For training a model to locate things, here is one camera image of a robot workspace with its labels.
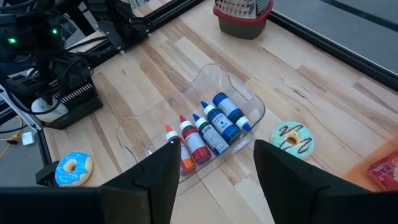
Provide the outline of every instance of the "toy donut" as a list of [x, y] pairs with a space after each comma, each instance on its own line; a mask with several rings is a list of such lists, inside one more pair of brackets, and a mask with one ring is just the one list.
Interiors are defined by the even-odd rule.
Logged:
[[311, 131], [303, 124], [286, 121], [275, 128], [271, 144], [299, 159], [305, 159], [313, 152], [315, 140]]
[[58, 164], [55, 181], [60, 187], [77, 187], [90, 177], [93, 159], [85, 152], [71, 152]]
[[[57, 104], [57, 101], [58, 100], [56, 99], [52, 99], [52, 104], [53, 105]], [[33, 112], [44, 112], [48, 111], [51, 108], [52, 106], [48, 105], [42, 98], [36, 99], [31, 106]], [[60, 103], [57, 106], [57, 109], [53, 110], [52, 112], [36, 115], [36, 117], [44, 122], [51, 123], [67, 113], [68, 113], [68, 108], [63, 103]]]

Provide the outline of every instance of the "blue icing bottle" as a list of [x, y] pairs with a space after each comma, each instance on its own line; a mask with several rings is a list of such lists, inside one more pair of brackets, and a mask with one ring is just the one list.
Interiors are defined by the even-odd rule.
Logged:
[[213, 98], [213, 103], [216, 105], [232, 123], [236, 124], [240, 129], [247, 132], [251, 131], [249, 120], [245, 117], [241, 109], [239, 109], [235, 103], [221, 92]]
[[193, 119], [196, 121], [195, 126], [198, 128], [200, 135], [210, 146], [216, 156], [220, 155], [228, 148], [228, 143], [225, 142], [223, 137], [218, 134], [213, 125], [210, 124], [205, 118], [200, 118], [198, 115], [193, 114]]
[[233, 124], [221, 110], [216, 109], [215, 106], [208, 105], [203, 101], [200, 103], [204, 108], [203, 112], [207, 116], [208, 120], [214, 125], [216, 130], [228, 144], [238, 140], [241, 135], [241, 130], [239, 130], [239, 128]]

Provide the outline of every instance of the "plastic basket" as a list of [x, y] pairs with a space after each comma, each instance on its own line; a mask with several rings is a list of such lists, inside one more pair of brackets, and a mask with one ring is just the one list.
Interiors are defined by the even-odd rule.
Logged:
[[[54, 93], [52, 97], [57, 99], [59, 91]], [[44, 123], [46, 128], [65, 129], [100, 109], [103, 105], [91, 78], [74, 88], [70, 88], [61, 102], [68, 108], [69, 112], [51, 123]]]
[[218, 17], [221, 31], [233, 37], [253, 40], [266, 26], [274, 0], [217, 0], [213, 13]]
[[181, 176], [178, 192], [182, 193], [192, 187], [252, 142], [257, 129], [256, 124], [266, 112], [263, 102], [235, 75], [217, 64], [208, 64], [200, 70], [194, 81], [166, 100], [139, 116], [126, 117], [119, 122], [116, 137], [131, 166], [151, 155], [167, 142], [166, 124], [181, 134], [179, 116], [183, 115], [195, 125], [192, 113], [205, 117], [200, 105], [201, 100], [211, 103], [213, 97], [221, 91], [242, 109], [250, 120], [253, 130], [250, 133], [242, 132], [240, 139], [222, 154], [218, 156], [213, 154], [208, 162], [197, 165], [194, 174]]

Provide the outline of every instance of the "yellow cable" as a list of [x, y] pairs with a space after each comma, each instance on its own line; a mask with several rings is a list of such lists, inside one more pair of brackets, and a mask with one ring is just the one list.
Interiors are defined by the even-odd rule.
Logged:
[[[19, 120], [19, 127], [22, 127], [22, 119], [19, 116], [15, 116], [15, 118], [17, 118]], [[15, 134], [13, 134], [11, 137], [7, 138], [7, 139], [0, 139], [0, 141], [7, 141], [7, 140], [18, 140], [21, 137], [19, 136], [21, 130], [18, 130]]]
[[7, 152], [8, 148], [10, 147], [10, 145], [11, 145], [11, 144], [8, 144], [8, 145], [4, 148], [4, 150], [3, 150], [2, 153], [0, 154], [0, 158], [2, 158], [2, 156], [4, 155], [4, 153]]
[[[19, 116], [15, 116], [19, 120], [19, 127], [22, 127], [22, 119]], [[7, 141], [7, 140], [18, 140], [21, 138], [19, 133], [21, 130], [18, 130], [17, 133], [13, 134], [10, 138], [8, 139], [0, 139], [0, 141]], [[0, 154], [0, 158], [7, 152], [8, 148], [10, 148], [11, 144], [8, 143], [8, 145], [4, 148], [4, 150]]]

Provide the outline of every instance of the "white frosted donut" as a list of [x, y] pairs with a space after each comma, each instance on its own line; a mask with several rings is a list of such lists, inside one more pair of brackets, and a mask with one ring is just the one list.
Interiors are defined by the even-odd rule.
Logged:
[[93, 159], [85, 152], [71, 152], [58, 164], [55, 180], [60, 187], [78, 187], [93, 171]]
[[[55, 105], [56, 103], [57, 100], [52, 99], [52, 106]], [[39, 113], [39, 112], [48, 111], [49, 109], [52, 108], [52, 106], [48, 105], [42, 98], [39, 98], [32, 103], [31, 109], [33, 112]], [[36, 115], [36, 117], [39, 118], [41, 121], [51, 123], [67, 113], [68, 113], [68, 108], [63, 103], [60, 103], [57, 106], [57, 109], [46, 114]]]

